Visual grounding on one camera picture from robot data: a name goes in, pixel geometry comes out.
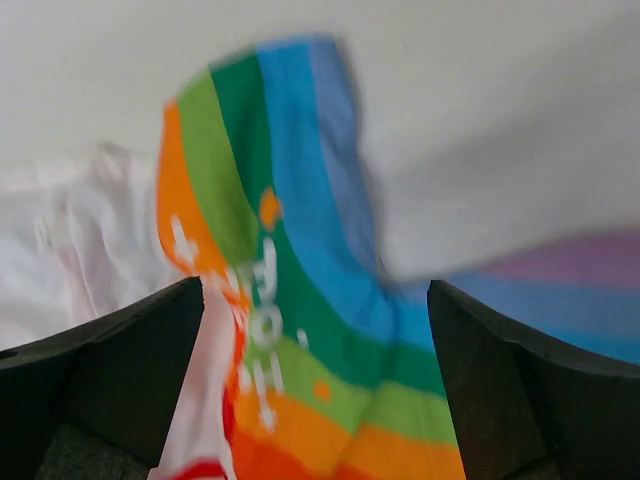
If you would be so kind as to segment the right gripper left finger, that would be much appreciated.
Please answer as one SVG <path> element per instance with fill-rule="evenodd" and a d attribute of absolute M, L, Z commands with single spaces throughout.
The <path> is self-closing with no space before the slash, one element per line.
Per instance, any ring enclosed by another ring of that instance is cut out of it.
<path fill-rule="evenodd" d="M 1 353 L 4 479 L 145 479 L 158 466 L 204 309 L 195 277 Z"/>

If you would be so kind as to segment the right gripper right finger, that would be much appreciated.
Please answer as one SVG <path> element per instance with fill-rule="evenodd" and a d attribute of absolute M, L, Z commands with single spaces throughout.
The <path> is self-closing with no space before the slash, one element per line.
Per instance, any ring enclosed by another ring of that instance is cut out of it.
<path fill-rule="evenodd" d="M 638 366 L 557 340 L 443 281 L 427 304 L 467 478 L 638 478 Z"/>

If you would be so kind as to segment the rainbow striped kids jacket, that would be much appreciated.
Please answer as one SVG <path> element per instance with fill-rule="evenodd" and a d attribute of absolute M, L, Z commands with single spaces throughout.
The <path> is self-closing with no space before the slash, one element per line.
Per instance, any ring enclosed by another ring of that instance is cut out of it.
<path fill-rule="evenodd" d="M 393 176 L 382 225 L 332 38 L 210 64 L 165 107 L 157 160 L 107 143 L 2 171 L 1 353 L 195 277 L 145 479 L 469 479 L 432 283 L 639 368 L 635 43 L 547 63 L 544 100 Z"/>

